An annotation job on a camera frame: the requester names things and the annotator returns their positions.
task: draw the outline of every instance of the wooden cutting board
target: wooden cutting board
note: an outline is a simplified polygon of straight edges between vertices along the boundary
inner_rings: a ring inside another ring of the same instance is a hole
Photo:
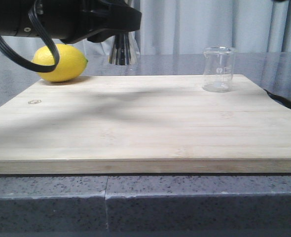
[[[0,174],[291,172],[291,110],[242,75],[38,81],[0,107]]]

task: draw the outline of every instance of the black cable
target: black cable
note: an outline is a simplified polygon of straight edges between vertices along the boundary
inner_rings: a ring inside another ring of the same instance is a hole
[[[45,43],[45,45],[49,48],[53,59],[54,64],[53,65],[39,65],[32,63],[25,58],[18,55],[0,36],[0,51],[8,57],[13,62],[17,63],[18,65],[34,71],[34,72],[40,72],[40,73],[48,73],[57,67],[60,57],[59,57],[59,51],[55,45],[55,43],[52,41],[50,35],[47,33],[46,29],[42,26],[41,22],[39,21],[37,17],[37,6],[39,4],[40,0],[35,0],[33,7],[28,12],[28,17],[34,26],[36,32],[39,34],[42,41]]]
[[[279,102],[283,106],[291,109],[291,101],[289,99],[287,99],[283,96],[280,96],[280,95],[275,95],[266,89],[264,89],[264,90],[266,91],[266,93],[269,95],[270,98],[272,98],[273,100],[276,100],[277,102]]]

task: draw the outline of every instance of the countertop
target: countertop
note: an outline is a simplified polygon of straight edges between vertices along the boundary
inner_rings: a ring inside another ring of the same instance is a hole
[[[84,76],[197,75],[204,68],[201,54],[142,55],[131,66],[87,58]],[[238,53],[234,73],[291,100],[291,53]],[[37,80],[0,56],[0,106]],[[0,175],[0,237],[92,233],[291,236],[291,174]]]

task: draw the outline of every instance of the lemon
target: lemon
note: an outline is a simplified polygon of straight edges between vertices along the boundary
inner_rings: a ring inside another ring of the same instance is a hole
[[[77,48],[67,44],[56,44],[60,61],[56,69],[49,73],[37,73],[42,79],[51,82],[62,82],[73,79],[83,73],[87,59]],[[44,46],[38,49],[32,62],[41,65],[53,65],[54,60],[49,48]]]

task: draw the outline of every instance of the black object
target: black object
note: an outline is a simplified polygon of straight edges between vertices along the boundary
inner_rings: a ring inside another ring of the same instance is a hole
[[[28,12],[28,17],[33,25],[33,27],[36,29],[36,31],[39,33],[39,36],[43,40],[43,42],[46,44],[46,46],[49,48],[51,54],[53,55],[54,58],[54,64],[53,65],[39,65],[32,63],[25,58],[21,57],[18,55],[8,44],[3,40],[3,38],[0,36],[0,51],[9,59],[11,59],[13,62],[17,63],[18,65],[32,70],[34,72],[41,72],[41,73],[48,73],[57,67],[60,56],[58,49],[55,45],[55,43],[52,41],[51,37],[48,35],[44,27],[42,26],[41,22],[37,18],[37,12],[36,8],[38,6],[39,0],[35,0],[34,5]]]
[[[282,104],[283,106],[291,109],[291,101],[286,99],[285,97],[283,96],[280,96],[280,95],[275,95],[271,92],[269,92],[268,90],[265,90],[266,93],[269,95],[270,98],[272,98],[273,100],[279,102],[280,104]]]
[[[107,38],[140,28],[141,13],[123,0],[0,0],[0,35],[40,37],[54,57],[54,65],[38,65],[18,55],[0,36],[0,51],[18,65],[53,71],[59,52],[51,38],[75,43]]]

